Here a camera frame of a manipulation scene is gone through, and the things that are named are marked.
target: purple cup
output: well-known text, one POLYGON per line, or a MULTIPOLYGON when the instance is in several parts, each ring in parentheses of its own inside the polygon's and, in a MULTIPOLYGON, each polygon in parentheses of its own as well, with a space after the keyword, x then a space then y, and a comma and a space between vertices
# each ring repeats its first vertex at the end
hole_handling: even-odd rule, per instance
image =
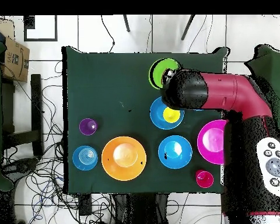
POLYGON ((83 135, 90 136, 96 132, 97 123, 91 118, 84 118, 79 125, 80 132, 83 135))

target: table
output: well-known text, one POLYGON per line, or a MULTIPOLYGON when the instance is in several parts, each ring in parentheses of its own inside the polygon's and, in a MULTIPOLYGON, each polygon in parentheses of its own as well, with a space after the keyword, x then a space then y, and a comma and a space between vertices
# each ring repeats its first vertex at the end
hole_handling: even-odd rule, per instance
POLYGON ((197 136, 209 121, 220 119, 215 110, 185 112, 183 122, 174 129, 158 129, 151 122, 149 109, 160 96, 148 81, 148 71, 158 59, 169 57, 185 68, 202 72, 222 73, 228 49, 220 48, 213 54, 107 54, 79 53, 63 47, 64 69, 64 131, 65 190, 69 194, 88 193, 221 193, 220 166, 208 163, 197 151, 197 136), (79 123, 84 118, 95 119, 98 130, 91 136, 80 133, 79 123), (160 142, 170 135, 181 135, 192 145, 191 162, 182 169, 172 170, 158 158, 160 142), (117 181, 104 171, 101 154, 106 143, 118 136, 137 139, 145 148, 147 163, 143 172, 131 181, 117 181), (99 155, 96 167, 78 170, 72 162, 74 150, 82 145, 95 148, 99 155), (212 187, 200 188, 195 181, 198 169, 210 171, 215 179, 212 187))

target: floor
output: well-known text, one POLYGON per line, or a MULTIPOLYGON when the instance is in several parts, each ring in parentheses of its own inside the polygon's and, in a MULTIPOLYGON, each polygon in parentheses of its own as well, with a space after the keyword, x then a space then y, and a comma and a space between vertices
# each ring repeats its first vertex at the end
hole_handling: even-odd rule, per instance
MULTIPOLYGON (((181 41, 184 28, 190 15, 154 15, 153 16, 153 46, 150 33, 150 15, 128 15, 131 32, 127 32, 122 15, 103 16, 104 24, 113 36, 115 53, 145 53, 146 51, 159 53, 211 53, 217 47, 227 46, 231 53, 227 59, 227 72, 231 74, 251 74, 243 62, 252 59, 254 47, 258 44, 270 44, 280 50, 280 15, 197 15, 188 31, 184 41, 181 41)), ((24 41, 23 16, 5 16, 14 21, 15 39, 20 44, 30 49, 29 75, 41 74, 43 88, 49 85, 62 85, 61 72, 62 58, 61 47, 72 46, 82 52, 99 53, 108 52, 112 46, 112 39, 106 32, 100 16, 57 16, 57 30, 55 30, 54 16, 36 16, 35 29, 27 30, 28 39, 54 39, 57 33, 58 41, 24 41)), ((30 83, 21 83, 24 90, 30 93, 30 83)), ((30 108, 31 104, 22 88, 15 82, 15 131, 31 129, 30 108)), ((62 118, 62 88, 48 87, 44 91, 47 99, 56 105, 55 122, 63 130, 62 118)), ((44 116, 50 119, 50 111, 44 105, 44 116)), ((45 148, 60 141, 61 136, 48 136, 49 127, 44 122, 45 148)), ((32 156, 31 145, 18 146, 14 159, 32 156)), ((11 155, 15 149, 8 150, 11 155)), ((49 150, 44 158, 54 157, 53 150, 49 150)), ((62 165, 58 171, 62 174, 62 165)), ((16 216, 30 222, 34 211, 40 205, 40 200, 35 197, 46 187, 46 180, 42 177, 22 179, 16 189, 16 216), (35 180, 44 182, 40 188, 35 185, 35 180)), ((169 224, 221 224, 221 199, 219 194, 178 194, 171 193, 167 207, 169 224)), ((48 220, 55 214, 55 219, 50 224, 78 224, 71 213, 64 207, 56 213, 57 207, 48 205, 44 207, 31 224, 48 224, 48 220)), ((110 219, 106 210, 103 219, 110 219)))

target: bowl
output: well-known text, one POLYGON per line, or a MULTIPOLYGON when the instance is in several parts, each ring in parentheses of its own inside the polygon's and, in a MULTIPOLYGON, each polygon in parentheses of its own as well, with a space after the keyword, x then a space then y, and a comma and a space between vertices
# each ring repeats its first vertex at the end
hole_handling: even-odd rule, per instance
POLYGON ((200 130, 197 147, 201 156, 216 165, 224 164, 224 127, 226 120, 214 120, 200 130))
POLYGON ((157 98, 150 108, 150 119, 160 129, 170 130, 177 127, 184 118, 183 110, 172 110, 162 102, 162 97, 157 98))
POLYGON ((159 145, 158 155, 164 166, 180 169, 192 158, 191 144, 182 136, 172 135, 165 138, 159 145))
POLYGON ((92 147, 80 146, 73 152, 72 161, 77 169, 89 171, 96 166, 98 157, 92 147))
POLYGON ((101 154, 103 169, 112 178, 120 181, 133 180, 146 165, 146 153, 136 139, 119 136, 110 140, 101 154))

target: light blue bowl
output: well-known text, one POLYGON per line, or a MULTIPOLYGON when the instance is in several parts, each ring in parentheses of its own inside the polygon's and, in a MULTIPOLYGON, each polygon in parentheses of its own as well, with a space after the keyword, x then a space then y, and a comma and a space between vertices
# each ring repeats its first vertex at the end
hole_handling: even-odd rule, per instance
POLYGON ((96 151, 89 146, 78 147, 72 155, 74 165, 82 171, 93 169, 98 159, 96 151))
POLYGON ((152 103, 150 108, 150 119, 155 126, 162 130, 170 130, 177 127, 184 118, 184 111, 180 110, 180 118, 176 122, 167 122, 163 117, 163 112, 166 107, 167 106, 162 102, 162 97, 159 97, 152 103))
POLYGON ((164 166, 170 169, 180 169, 186 166, 192 158, 191 144, 182 136, 168 136, 159 146, 158 155, 164 166))

